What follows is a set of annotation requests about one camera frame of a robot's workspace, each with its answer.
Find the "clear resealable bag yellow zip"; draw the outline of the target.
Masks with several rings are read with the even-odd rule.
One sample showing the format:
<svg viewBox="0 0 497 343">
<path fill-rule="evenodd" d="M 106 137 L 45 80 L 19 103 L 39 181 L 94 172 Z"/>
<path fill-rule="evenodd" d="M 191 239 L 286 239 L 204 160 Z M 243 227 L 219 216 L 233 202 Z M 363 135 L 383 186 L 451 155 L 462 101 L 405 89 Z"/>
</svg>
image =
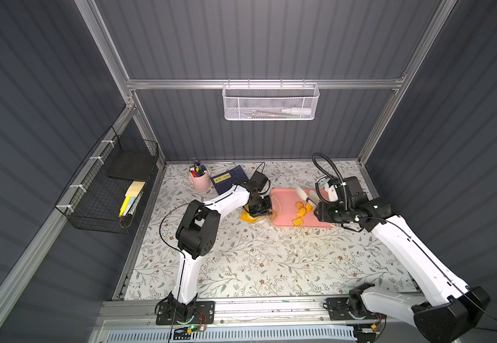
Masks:
<svg viewBox="0 0 497 343">
<path fill-rule="evenodd" d="M 241 221 L 247 222 L 249 224 L 257 224 L 263 221 L 267 221 L 269 224 L 273 224 L 274 220 L 277 218 L 278 212 L 273 208 L 259 211 L 250 212 L 247 206 L 242 207 Z"/>
</svg>

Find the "yellow cookie pile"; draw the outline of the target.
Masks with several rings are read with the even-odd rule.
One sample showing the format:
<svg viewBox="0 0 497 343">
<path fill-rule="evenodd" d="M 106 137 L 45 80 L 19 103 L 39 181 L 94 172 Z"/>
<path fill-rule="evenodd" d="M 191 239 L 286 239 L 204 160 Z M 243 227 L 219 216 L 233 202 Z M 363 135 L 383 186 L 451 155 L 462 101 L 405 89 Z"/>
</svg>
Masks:
<svg viewBox="0 0 497 343">
<path fill-rule="evenodd" d="M 311 203 L 297 202 L 295 204 L 295 207 L 297 209 L 296 213 L 297 218 L 304 218 L 307 214 L 311 214 L 314 211 L 314 208 L 311 205 Z"/>
</svg>

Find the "square yellow cracker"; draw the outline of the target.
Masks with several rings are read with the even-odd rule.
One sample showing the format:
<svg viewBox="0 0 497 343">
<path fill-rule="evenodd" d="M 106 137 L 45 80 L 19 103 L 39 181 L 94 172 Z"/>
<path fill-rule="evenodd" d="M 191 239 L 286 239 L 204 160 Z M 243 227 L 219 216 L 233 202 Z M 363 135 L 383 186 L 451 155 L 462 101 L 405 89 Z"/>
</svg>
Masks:
<svg viewBox="0 0 497 343">
<path fill-rule="evenodd" d="M 304 225 L 304 220 L 301 217 L 298 217 L 295 220 L 292 220 L 291 222 L 295 227 L 300 227 Z"/>
</svg>

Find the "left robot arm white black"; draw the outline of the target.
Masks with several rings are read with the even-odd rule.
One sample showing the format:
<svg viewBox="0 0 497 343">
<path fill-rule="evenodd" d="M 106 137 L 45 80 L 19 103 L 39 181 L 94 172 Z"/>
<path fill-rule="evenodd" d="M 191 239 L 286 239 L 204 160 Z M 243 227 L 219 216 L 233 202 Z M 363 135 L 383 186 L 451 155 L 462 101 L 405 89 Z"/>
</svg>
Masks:
<svg viewBox="0 0 497 343">
<path fill-rule="evenodd" d="M 204 257 L 215 244 L 221 220 L 238 208 L 253 218 L 269 216 L 272 202 L 265 187 L 270 184 L 265 174 L 255 171 L 249 180 L 237 181 L 218 197 L 187 204 L 176 232 L 179 272 L 165 299 L 177 320 L 186 322 L 196 311 L 197 277 Z"/>
</svg>

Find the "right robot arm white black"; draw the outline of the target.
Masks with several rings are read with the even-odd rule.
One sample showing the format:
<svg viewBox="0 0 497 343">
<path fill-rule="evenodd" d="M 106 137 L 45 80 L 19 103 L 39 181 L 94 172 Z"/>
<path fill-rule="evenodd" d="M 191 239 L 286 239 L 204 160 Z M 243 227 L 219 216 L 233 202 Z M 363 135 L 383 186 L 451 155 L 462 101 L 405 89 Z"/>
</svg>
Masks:
<svg viewBox="0 0 497 343">
<path fill-rule="evenodd" d="M 380 314 L 401 320 L 428 342 L 453 342 L 477 330 L 491 297 L 482 287 L 471 287 L 453 273 L 411 230 L 406 220 L 381 197 L 370 199 L 355 177 L 330 179 L 327 195 L 320 188 L 309 200 L 320 222 L 345 230 L 358 225 L 384 244 L 404 266 L 418 293 L 401 294 L 372 282 L 354 287 L 346 306 L 355 320 Z"/>
</svg>

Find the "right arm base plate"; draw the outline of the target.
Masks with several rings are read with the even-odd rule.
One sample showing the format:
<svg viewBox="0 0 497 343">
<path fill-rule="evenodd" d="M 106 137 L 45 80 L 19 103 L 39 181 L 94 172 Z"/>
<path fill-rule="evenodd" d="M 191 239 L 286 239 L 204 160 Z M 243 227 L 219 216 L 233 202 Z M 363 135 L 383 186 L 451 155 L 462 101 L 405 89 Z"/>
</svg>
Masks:
<svg viewBox="0 0 497 343">
<path fill-rule="evenodd" d="M 384 314 L 367 310 L 362 303 L 351 300 L 347 295 L 325 298 L 321 306 L 327 311 L 332 321 L 374 320 L 381 323 L 386 318 Z"/>
</svg>

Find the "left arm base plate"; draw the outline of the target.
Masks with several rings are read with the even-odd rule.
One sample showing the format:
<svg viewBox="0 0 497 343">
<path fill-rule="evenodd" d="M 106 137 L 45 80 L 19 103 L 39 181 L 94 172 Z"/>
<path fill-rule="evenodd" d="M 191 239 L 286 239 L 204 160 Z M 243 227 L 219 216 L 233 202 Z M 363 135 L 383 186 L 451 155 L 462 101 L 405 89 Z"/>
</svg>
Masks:
<svg viewBox="0 0 497 343">
<path fill-rule="evenodd" d="M 216 303 L 212 301 L 195 301 L 190 304 L 169 304 L 167 300 L 160 301 L 155 307 L 158 326 L 172 324 L 213 324 Z"/>
</svg>

